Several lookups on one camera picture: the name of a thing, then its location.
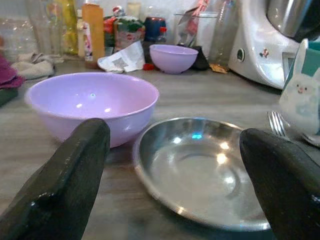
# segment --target bottle label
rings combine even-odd
[[[92,39],[90,32],[90,24],[83,22],[83,42],[84,42],[84,60],[93,61]]]

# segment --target white rabbit decoration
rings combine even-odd
[[[319,135],[320,68],[313,77],[302,73],[308,40],[300,44],[295,57],[292,78],[288,80],[279,100],[281,113],[302,133]]]

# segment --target crumpled paper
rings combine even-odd
[[[101,69],[114,73],[141,70],[145,63],[144,50],[140,41],[136,41],[111,56],[102,57],[98,60],[98,66]]]

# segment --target purple bowl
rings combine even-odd
[[[192,48],[154,44],[150,46],[152,62],[166,74],[180,74],[195,63],[198,51]]]
[[[157,88],[140,78],[86,72],[39,82],[27,91],[25,101],[60,141],[84,120],[104,119],[111,129],[113,148],[130,141],[147,126],[158,97]]]

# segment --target gray cloth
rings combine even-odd
[[[25,79],[48,78],[55,74],[55,64],[51,57],[42,53],[20,54],[18,61],[11,65],[19,76]]]

